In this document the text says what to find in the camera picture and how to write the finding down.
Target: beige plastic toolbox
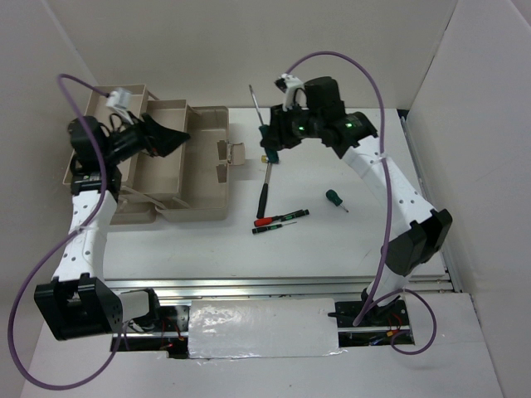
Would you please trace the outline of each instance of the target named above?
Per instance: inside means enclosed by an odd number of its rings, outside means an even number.
[[[226,218],[230,167],[245,162],[243,144],[229,143],[228,108],[191,108],[184,99],[156,99],[145,85],[121,87],[132,93],[133,114],[147,112],[162,126],[188,132],[191,138],[166,158],[138,153],[119,165],[122,185],[111,224],[149,223],[157,214],[171,222]],[[110,92],[115,87],[99,88]],[[107,125],[112,112],[105,102],[93,93],[85,114]],[[67,171],[64,183],[70,182]]]

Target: toolbox latch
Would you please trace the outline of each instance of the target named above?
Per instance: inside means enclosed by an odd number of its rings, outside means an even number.
[[[232,166],[241,166],[246,162],[246,146],[244,143],[227,144],[227,163]]]

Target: green screwdriver handle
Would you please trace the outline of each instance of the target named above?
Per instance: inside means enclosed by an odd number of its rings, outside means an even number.
[[[339,206],[341,203],[343,203],[343,199],[341,199],[338,193],[333,189],[329,189],[326,192],[326,198],[331,201],[335,206]]]

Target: black mounting bracket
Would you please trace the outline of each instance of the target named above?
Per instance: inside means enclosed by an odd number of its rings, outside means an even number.
[[[452,218],[447,209],[431,211],[431,217],[389,243],[386,265],[395,274],[409,275],[419,264],[426,263],[445,241]]]
[[[354,319],[358,316],[363,308],[363,301],[342,301],[335,303],[335,312],[329,313],[329,317],[336,318],[338,328],[352,328]],[[406,326],[409,324],[407,308],[404,300],[395,298],[391,303],[384,307],[375,307],[362,319],[359,327],[376,326]]]
[[[33,295],[57,340],[117,333],[122,328],[122,302],[98,278],[39,284]]]

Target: white wall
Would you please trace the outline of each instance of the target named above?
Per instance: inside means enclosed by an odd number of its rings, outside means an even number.
[[[389,108],[409,108],[456,0],[51,0],[102,84],[146,83],[191,104],[278,104],[273,80],[312,51],[342,51],[382,86]],[[341,60],[297,69],[333,74],[352,107],[375,107],[368,82]]]
[[[531,28],[510,0],[459,1],[407,127],[446,251],[507,397],[531,391]]]
[[[529,0],[512,0],[518,11],[522,14],[522,17],[528,23],[531,23],[531,2]]]
[[[7,349],[7,316],[22,280],[70,221],[61,179],[70,155],[66,125],[74,116],[55,77],[62,71],[84,76],[41,2],[0,3],[0,48],[0,395],[13,397],[20,395],[23,379]],[[86,91],[73,93],[86,102]],[[56,265],[51,260],[36,280],[50,280]],[[17,347],[27,366],[42,325],[33,290],[16,322]]]

